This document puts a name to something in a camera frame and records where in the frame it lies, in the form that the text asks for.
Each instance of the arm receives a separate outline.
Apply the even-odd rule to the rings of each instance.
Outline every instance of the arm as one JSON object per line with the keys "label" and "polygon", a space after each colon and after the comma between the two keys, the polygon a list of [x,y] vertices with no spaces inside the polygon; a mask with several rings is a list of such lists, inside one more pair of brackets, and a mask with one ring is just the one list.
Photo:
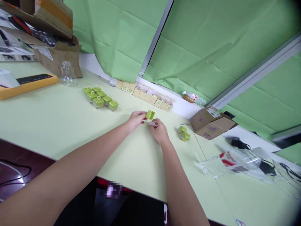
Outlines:
{"label": "arm", "polygon": [[160,119],[154,119],[151,126],[155,140],[160,144],[163,154],[168,208],[175,226],[209,226],[204,210],[192,189],[182,168],[178,155],[169,140],[167,129]]}
{"label": "arm", "polygon": [[0,205],[1,225],[53,225],[65,206],[98,174],[146,112],[64,156]]}

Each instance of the table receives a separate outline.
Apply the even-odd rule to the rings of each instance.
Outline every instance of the table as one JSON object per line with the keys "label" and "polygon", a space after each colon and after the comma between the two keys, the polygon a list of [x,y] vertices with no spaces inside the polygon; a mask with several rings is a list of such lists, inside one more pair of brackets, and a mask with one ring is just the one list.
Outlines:
{"label": "table", "polygon": [[[38,62],[5,62],[0,67],[16,78],[49,73]],[[84,78],[79,86],[66,87],[60,83],[0,101],[0,138],[26,149],[58,160],[77,147],[99,137],[125,122],[127,109],[152,110],[167,127],[183,169],[211,220],[225,225],[236,225],[235,219],[215,179],[208,178],[194,166],[194,161],[205,160],[200,145],[193,137],[183,143],[177,136],[180,123],[187,119],[165,112],[143,100],[111,87],[92,72],[82,70]],[[119,109],[93,108],[81,89],[100,86],[116,99]],[[98,176],[116,181],[125,187],[167,202],[162,153],[154,141],[148,125],[141,125],[113,153]]]}
{"label": "table", "polygon": [[[221,154],[230,145],[223,136],[211,141],[196,135],[208,159]],[[243,173],[216,179],[235,219],[248,225],[292,225],[300,202],[275,184],[267,184]]]}

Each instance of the yellow device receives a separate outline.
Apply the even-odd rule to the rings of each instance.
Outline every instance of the yellow device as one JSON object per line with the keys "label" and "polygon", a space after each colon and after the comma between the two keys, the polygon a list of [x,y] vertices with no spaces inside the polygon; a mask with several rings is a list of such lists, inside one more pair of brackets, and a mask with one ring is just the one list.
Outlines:
{"label": "yellow device", "polygon": [[57,77],[48,73],[16,79],[20,86],[8,88],[0,85],[0,100],[17,96],[35,89],[57,83]]}

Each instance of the small green container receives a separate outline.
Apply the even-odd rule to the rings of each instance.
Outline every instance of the small green container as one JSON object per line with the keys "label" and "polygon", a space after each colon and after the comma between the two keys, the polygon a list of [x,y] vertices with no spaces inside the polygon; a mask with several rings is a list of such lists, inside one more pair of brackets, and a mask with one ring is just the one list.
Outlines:
{"label": "small green container", "polygon": [[118,103],[115,100],[110,101],[108,106],[111,111],[116,111],[118,109]]}
{"label": "small green container", "polygon": [[100,91],[100,92],[97,92],[96,94],[97,94],[98,96],[100,96],[101,98],[103,98],[104,96],[107,96],[107,95],[103,92],[103,90]]}
{"label": "small green container", "polygon": [[96,107],[96,108],[103,108],[103,105],[104,105],[104,100],[101,99],[100,96],[98,96],[97,98],[94,98],[93,99],[93,102],[92,102],[93,106]]}
{"label": "small green container", "polygon": [[92,103],[92,100],[94,98],[97,98],[97,94],[94,91],[92,91],[91,93],[87,93],[86,98],[87,98],[87,101]]}
{"label": "small green container", "polygon": [[87,93],[91,93],[93,91],[93,89],[88,86],[87,88],[83,88],[82,93],[86,96]]}
{"label": "small green container", "polygon": [[108,95],[108,96],[105,96],[103,97],[103,100],[104,100],[104,105],[108,105],[110,101],[112,101],[112,98]]}
{"label": "small green container", "polygon": [[180,138],[181,140],[186,143],[187,141],[190,140],[190,134],[186,133],[186,132],[183,132],[181,135],[180,135]]}
{"label": "small green container", "polygon": [[94,88],[93,88],[93,91],[97,93],[97,92],[102,91],[102,89],[99,88],[99,86],[97,86],[97,87],[94,87]]}
{"label": "small green container", "polygon": [[178,128],[178,133],[179,133],[179,134],[182,134],[183,132],[187,132],[187,128],[184,127],[184,126],[180,126],[180,127]]}
{"label": "small green container", "polygon": [[149,120],[153,120],[154,116],[155,116],[155,112],[153,112],[151,110],[149,110],[146,114],[146,118]]}

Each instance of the plastic bottle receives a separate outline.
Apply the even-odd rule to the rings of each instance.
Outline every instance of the plastic bottle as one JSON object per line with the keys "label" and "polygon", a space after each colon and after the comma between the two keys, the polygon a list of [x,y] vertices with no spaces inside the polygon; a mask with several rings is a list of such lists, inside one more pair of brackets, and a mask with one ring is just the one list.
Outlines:
{"label": "plastic bottle", "polygon": [[204,106],[207,103],[207,101],[205,101],[204,99],[198,97],[196,94],[194,94],[192,92],[183,91],[182,94],[183,95],[186,94],[191,100],[193,100],[198,105]]}
{"label": "plastic bottle", "polygon": [[116,87],[117,85],[117,79],[110,77],[110,86]]}
{"label": "plastic bottle", "polygon": [[207,177],[219,178],[225,175],[258,169],[261,158],[252,150],[232,149],[196,165]]}

